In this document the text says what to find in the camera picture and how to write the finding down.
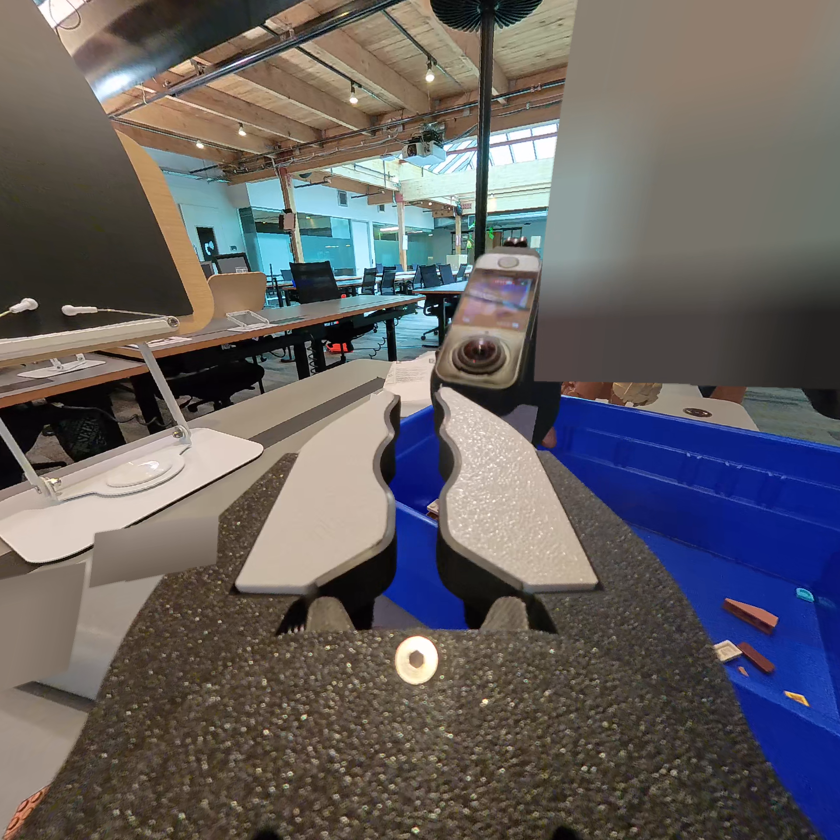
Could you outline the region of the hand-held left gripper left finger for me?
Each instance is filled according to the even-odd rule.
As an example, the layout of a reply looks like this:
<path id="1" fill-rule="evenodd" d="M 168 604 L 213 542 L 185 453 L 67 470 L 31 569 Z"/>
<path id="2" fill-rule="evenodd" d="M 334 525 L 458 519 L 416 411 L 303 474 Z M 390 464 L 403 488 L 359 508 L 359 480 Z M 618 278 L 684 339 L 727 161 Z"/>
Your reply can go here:
<path id="1" fill-rule="evenodd" d="M 304 444 L 235 586 L 313 595 L 396 546 L 394 443 L 401 398 L 372 394 Z"/>

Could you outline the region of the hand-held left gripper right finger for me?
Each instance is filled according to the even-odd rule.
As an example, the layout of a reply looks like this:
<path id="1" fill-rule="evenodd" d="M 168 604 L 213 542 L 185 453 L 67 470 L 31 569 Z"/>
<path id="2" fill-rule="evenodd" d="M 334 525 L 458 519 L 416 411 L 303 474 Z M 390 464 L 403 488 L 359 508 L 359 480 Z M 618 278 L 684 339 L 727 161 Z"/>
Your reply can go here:
<path id="1" fill-rule="evenodd" d="M 442 386 L 437 569 L 463 601 L 589 592 L 599 581 L 530 439 Z"/>

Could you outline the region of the blue plastic bin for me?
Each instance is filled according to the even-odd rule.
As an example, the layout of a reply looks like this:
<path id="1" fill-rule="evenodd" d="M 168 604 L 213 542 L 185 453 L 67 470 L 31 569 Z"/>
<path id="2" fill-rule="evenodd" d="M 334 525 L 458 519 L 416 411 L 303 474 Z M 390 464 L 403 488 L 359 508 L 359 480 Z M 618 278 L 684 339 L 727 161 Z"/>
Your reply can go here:
<path id="1" fill-rule="evenodd" d="M 838 838 L 838 449 L 569 400 L 546 466 L 602 590 L 556 634 L 461 633 L 429 411 L 397 445 L 386 595 L 432 627 L 441 711 L 395 700 L 404 838 Z M 804 587 L 815 602 L 799 600 Z M 725 598 L 779 617 L 766 635 Z M 754 646 L 722 664 L 712 645 Z M 805 707 L 784 695 L 803 694 Z"/>

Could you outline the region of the brown lego wedge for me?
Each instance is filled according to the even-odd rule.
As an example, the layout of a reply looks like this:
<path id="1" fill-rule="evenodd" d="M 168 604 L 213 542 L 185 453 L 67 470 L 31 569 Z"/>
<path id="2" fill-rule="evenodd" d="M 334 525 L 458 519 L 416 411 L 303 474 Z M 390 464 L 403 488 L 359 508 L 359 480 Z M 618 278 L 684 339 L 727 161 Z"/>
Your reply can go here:
<path id="1" fill-rule="evenodd" d="M 766 635 L 772 635 L 779 623 L 777 615 L 746 602 L 725 598 L 721 606 L 729 614 Z"/>

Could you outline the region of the orange lego plate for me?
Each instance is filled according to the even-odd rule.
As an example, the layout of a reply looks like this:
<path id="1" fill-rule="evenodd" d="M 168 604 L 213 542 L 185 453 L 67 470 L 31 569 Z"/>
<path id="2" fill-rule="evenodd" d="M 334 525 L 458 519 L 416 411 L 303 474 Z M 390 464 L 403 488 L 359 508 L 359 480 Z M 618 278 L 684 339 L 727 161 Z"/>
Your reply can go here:
<path id="1" fill-rule="evenodd" d="M 38 804 L 46 797 L 49 787 L 50 785 L 42 787 L 36 793 L 31 794 L 20 803 L 6 827 L 3 834 L 3 840 L 15 839 L 18 836 L 28 817 L 35 810 Z"/>

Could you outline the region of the white monitor stand base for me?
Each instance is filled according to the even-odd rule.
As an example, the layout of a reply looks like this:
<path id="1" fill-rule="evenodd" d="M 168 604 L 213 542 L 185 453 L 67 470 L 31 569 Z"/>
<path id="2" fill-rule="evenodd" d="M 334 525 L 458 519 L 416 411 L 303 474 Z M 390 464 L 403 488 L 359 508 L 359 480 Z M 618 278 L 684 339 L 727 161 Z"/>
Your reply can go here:
<path id="1" fill-rule="evenodd" d="M 2 501 L 1 536 L 27 563 L 47 564 L 79 554 L 92 546 L 97 532 L 146 519 L 262 454 L 263 446 L 256 442 L 186 425 L 148 345 L 179 327 L 175 316 L 141 313 L 134 320 L 92 328 L 2 338 L 2 366 L 138 340 L 143 362 L 175 420 L 172 430 L 137 448 L 113 450 L 59 477 L 36 473 L 2 423 L 2 439 L 31 488 Z"/>

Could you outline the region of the instruction booklet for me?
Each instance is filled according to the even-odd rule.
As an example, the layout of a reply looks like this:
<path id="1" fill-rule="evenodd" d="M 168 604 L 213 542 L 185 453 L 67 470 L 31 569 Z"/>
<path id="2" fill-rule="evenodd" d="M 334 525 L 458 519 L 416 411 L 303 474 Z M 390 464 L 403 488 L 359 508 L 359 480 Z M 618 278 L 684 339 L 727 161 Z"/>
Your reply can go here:
<path id="1" fill-rule="evenodd" d="M 429 352 L 414 360 L 392 363 L 383 388 L 400 396 L 401 418 L 414 415 L 431 405 L 431 375 L 435 362 L 435 353 Z"/>

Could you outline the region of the long office desk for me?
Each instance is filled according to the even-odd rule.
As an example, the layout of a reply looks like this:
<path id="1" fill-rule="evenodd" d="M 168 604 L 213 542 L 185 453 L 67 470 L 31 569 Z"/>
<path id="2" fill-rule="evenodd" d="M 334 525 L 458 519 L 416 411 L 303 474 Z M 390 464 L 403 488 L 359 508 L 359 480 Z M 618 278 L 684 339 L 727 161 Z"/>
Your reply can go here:
<path id="1" fill-rule="evenodd" d="M 151 346 L 156 360 L 173 358 L 170 367 L 179 372 L 194 372 L 216 364 L 253 360 L 267 356 L 273 350 L 283 350 L 299 344 L 313 345 L 315 371 L 326 367 L 322 340 L 326 326 L 367 327 L 385 323 L 387 358 L 396 361 L 396 331 L 394 320 L 413 312 L 422 295 L 358 296 L 321 301 L 286 308 L 268 309 L 264 317 L 267 325 L 235 332 L 226 318 L 216 319 L 204 331 L 185 336 L 181 343 Z"/>

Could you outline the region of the row of black office chairs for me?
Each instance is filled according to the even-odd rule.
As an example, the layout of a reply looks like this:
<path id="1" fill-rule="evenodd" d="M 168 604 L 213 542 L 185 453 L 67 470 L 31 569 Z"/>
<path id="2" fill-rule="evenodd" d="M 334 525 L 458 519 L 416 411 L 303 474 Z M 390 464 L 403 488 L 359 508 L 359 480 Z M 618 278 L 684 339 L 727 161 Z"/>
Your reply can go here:
<path id="1" fill-rule="evenodd" d="M 471 266 L 460 265 L 453 271 L 449 263 L 418 266 L 408 271 L 396 271 L 394 267 L 365 269 L 362 277 L 353 278 L 348 285 L 353 295 L 408 295 L 424 293 L 424 289 L 467 280 Z"/>

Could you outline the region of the black office chair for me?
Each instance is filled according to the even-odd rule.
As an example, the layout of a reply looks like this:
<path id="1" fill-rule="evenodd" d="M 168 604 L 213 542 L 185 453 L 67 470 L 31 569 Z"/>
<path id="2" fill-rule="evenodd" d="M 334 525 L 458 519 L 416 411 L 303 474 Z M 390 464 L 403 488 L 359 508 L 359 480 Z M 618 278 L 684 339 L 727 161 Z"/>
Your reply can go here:
<path id="1" fill-rule="evenodd" d="M 342 291 L 327 260 L 292 262 L 290 273 L 301 305 L 342 298 Z"/>

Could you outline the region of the wooden chair shell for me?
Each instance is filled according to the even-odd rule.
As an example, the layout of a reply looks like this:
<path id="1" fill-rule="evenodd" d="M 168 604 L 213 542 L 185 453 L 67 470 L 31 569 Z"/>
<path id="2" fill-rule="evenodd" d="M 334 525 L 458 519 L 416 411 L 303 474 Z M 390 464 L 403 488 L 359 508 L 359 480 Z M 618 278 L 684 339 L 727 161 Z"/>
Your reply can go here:
<path id="1" fill-rule="evenodd" d="M 262 272 L 215 274 L 207 282 L 213 295 L 214 320 L 231 312 L 261 312 L 266 306 L 267 279 Z"/>

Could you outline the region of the black pole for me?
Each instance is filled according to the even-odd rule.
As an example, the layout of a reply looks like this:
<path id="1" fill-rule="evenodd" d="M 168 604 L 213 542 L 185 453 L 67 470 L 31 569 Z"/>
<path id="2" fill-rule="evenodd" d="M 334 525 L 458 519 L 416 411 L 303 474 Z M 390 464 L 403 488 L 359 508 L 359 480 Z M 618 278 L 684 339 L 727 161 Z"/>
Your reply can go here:
<path id="1" fill-rule="evenodd" d="M 476 223 L 474 263 L 487 249 L 487 198 L 490 169 L 490 113 L 492 97 L 494 27 L 485 20 L 480 29 L 478 130 L 476 155 Z"/>

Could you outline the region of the ceiling projector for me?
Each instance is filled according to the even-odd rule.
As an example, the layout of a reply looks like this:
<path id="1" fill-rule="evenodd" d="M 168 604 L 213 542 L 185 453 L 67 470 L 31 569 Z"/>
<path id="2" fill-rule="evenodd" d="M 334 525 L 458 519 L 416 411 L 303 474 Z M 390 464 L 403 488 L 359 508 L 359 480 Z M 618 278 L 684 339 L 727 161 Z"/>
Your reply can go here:
<path id="1" fill-rule="evenodd" d="M 402 147 L 401 158 L 418 166 L 446 161 L 445 126 L 436 122 L 417 129 Z"/>

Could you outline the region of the curved wooden panel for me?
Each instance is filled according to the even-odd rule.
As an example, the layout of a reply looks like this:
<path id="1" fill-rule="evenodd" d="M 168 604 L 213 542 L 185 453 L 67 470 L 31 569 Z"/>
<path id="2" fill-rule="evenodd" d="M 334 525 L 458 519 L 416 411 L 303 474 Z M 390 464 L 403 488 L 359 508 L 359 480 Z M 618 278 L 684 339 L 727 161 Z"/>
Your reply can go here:
<path id="1" fill-rule="evenodd" d="M 198 332 L 213 319 L 215 302 L 180 210 L 158 164 L 130 137 L 120 131 L 116 134 L 140 180 L 192 305 L 192 315 L 178 318 L 178 334 Z"/>

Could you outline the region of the black round lamp head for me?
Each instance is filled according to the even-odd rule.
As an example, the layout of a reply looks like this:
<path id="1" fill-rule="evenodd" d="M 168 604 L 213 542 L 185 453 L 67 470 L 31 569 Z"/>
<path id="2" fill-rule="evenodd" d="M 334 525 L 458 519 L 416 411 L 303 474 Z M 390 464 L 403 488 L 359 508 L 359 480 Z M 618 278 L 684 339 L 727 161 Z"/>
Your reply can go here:
<path id="1" fill-rule="evenodd" d="M 485 20 L 507 28 L 528 17 L 542 2 L 536 1 L 431 1 L 437 19 L 463 32 L 476 32 Z"/>

